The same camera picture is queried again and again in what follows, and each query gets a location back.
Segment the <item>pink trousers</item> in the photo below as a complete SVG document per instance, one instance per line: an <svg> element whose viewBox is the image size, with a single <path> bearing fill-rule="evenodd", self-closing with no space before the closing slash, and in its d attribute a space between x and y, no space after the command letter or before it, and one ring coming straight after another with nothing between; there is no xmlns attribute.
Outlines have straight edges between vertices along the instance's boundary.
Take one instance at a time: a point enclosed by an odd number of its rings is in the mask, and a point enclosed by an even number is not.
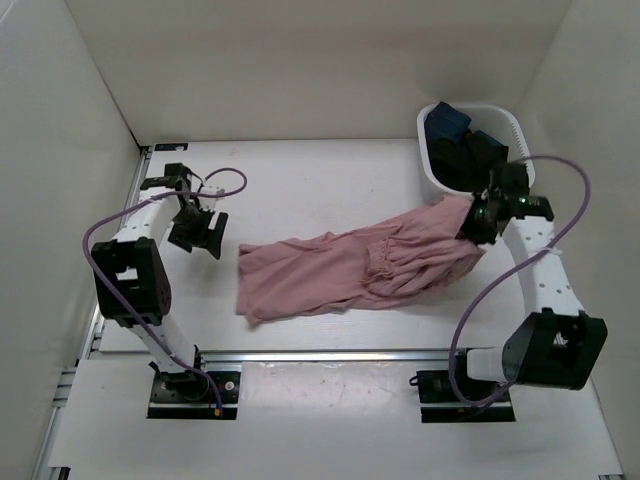
<svg viewBox="0 0 640 480"><path fill-rule="evenodd" d="M242 244L236 312L252 325L349 309L383 310L466 276L484 252L459 237L471 202L444 196L341 234Z"/></svg>

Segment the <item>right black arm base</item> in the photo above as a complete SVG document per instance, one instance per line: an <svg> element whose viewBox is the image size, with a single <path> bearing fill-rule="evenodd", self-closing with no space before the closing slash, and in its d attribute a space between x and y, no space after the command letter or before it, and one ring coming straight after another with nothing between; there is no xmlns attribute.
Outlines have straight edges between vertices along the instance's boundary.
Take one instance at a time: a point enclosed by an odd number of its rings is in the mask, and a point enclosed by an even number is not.
<svg viewBox="0 0 640 480"><path fill-rule="evenodd" d="M423 424L511 423L516 421L508 393L489 407L463 404L454 394L445 370L420 370L409 379L418 391Z"/></svg>

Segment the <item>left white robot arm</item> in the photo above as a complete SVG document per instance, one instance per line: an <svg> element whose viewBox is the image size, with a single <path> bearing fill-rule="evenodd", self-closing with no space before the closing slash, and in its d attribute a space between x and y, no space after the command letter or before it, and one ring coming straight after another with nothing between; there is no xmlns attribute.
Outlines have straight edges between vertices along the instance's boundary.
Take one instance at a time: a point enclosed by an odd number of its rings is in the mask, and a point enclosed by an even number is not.
<svg viewBox="0 0 640 480"><path fill-rule="evenodd" d="M170 315L172 291L159 246L164 238L190 253L195 249L221 257L228 215L215 210L224 194L217 190L200 201L193 194L194 174L181 163L168 164L159 177L145 179L138 204L124 214L114 237L90 251L101 314L132 331L155 357L155 370L175 377L188 400L206 395L210 377L198 348L189 343Z"/></svg>

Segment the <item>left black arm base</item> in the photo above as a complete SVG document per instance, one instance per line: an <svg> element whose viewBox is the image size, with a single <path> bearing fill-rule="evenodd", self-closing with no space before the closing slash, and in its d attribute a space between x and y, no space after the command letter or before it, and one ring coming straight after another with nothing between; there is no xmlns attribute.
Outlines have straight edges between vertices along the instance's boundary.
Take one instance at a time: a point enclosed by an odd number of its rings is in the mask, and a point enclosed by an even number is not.
<svg viewBox="0 0 640 480"><path fill-rule="evenodd" d="M175 420L235 420L241 387L239 370L209 370L208 377L216 385L219 395L208 380L201 375L187 372L179 378L177 374L163 374L159 367L150 363L154 370L147 417L149 419Z"/></svg>

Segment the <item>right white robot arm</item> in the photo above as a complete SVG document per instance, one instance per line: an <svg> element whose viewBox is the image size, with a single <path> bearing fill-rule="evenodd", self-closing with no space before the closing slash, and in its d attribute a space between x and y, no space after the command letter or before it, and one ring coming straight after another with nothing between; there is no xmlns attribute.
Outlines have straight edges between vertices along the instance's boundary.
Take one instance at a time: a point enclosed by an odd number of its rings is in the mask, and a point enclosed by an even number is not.
<svg viewBox="0 0 640 480"><path fill-rule="evenodd" d="M565 390L582 389L607 338L603 319L588 315L576 297L557 250L560 240L584 215L591 182L577 163L560 158L584 184L584 196L574 217L561 230L544 197L530 195L523 185L524 159L494 171L488 189L474 197L461 233L477 245L501 237L515 262L513 268L485 287L462 315L464 327L478 304L512 276L519 280L525 318L498 347L473 348L459 353L461 329L456 329L449 351L449 387L460 399L470 400L487 382L499 384L494 401L513 385Z"/></svg>

